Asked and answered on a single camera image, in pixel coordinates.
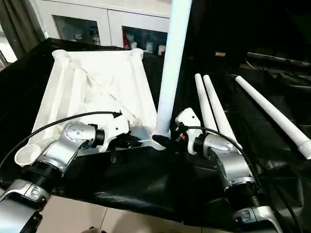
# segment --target white pipe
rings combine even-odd
[[[207,95],[204,89],[202,77],[200,74],[196,74],[194,78],[195,78],[195,83],[196,83],[196,89],[198,91],[204,127],[218,131],[212,110],[209,105]]]
[[[210,105],[212,106],[219,132],[237,141],[231,129],[229,121],[225,115],[224,109],[218,99],[217,93],[208,75],[203,77]]]
[[[311,140],[241,76],[236,77],[235,80],[295,142],[305,158],[311,159]]]
[[[170,135],[177,82],[192,0],[173,0],[154,134]]]

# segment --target black fabric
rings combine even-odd
[[[118,50],[116,47],[48,39],[0,72],[0,158],[31,132],[53,66],[51,52],[56,49]],[[163,58],[145,53],[143,65],[157,107]],[[242,75],[308,137],[311,137],[310,80],[284,75],[274,79],[269,73],[258,70],[209,72],[202,67],[202,64],[184,59],[173,117],[192,107],[201,118],[194,74],[209,73],[238,141],[250,157],[269,170],[269,173],[260,172],[260,175],[271,204],[285,217],[283,221],[279,218],[281,224],[294,226],[280,193],[294,209],[304,232],[311,232],[310,163],[234,82],[231,74]],[[120,160],[123,161],[118,164],[111,163],[110,153],[79,157],[53,193],[183,221],[188,225],[237,231],[217,170],[202,158],[191,157],[192,161],[187,162],[188,154],[178,155],[174,150],[138,148],[116,151],[116,156],[122,157]],[[0,171],[2,186],[7,187],[18,178],[20,171],[11,158]]]

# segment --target tiled floor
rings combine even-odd
[[[38,233],[81,233],[91,226],[107,233],[224,233],[60,197],[51,197],[41,214]]]

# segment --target white tube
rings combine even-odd
[[[196,74],[194,78],[195,78],[195,83],[196,83],[196,89],[198,91],[204,127],[218,131],[212,110],[209,105],[207,95],[204,89],[202,77],[200,74]]]
[[[177,82],[192,0],[173,0],[154,134],[170,135]]]
[[[229,121],[225,115],[224,109],[218,99],[217,93],[208,75],[203,77],[210,105],[212,106],[219,132],[237,141],[231,129]]]
[[[235,80],[295,142],[305,158],[311,159],[311,140],[241,76],[236,77]]]

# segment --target black tablecloth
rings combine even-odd
[[[0,158],[31,132],[53,66],[51,53],[57,49],[120,50],[47,39],[0,72]],[[145,53],[143,65],[157,107],[163,58]],[[272,78],[268,72],[258,70],[211,72],[204,69],[204,64],[184,59],[173,118],[187,107],[201,117],[194,81],[196,72],[210,75],[236,138],[249,156],[269,170],[269,176],[261,174],[262,183],[273,206],[285,217],[285,221],[279,218],[280,222],[294,225],[279,192],[294,209],[305,232],[311,232],[310,163],[234,82],[231,74],[242,75],[308,137],[311,137],[311,81],[281,75]],[[111,164],[109,153],[77,158],[53,193],[189,225],[236,230],[214,170],[193,166],[183,156],[168,150],[137,148],[117,153],[126,157],[123,160],[126,162]],[[0,171],[2,186],[18,178],[20,171],[11,158]]]

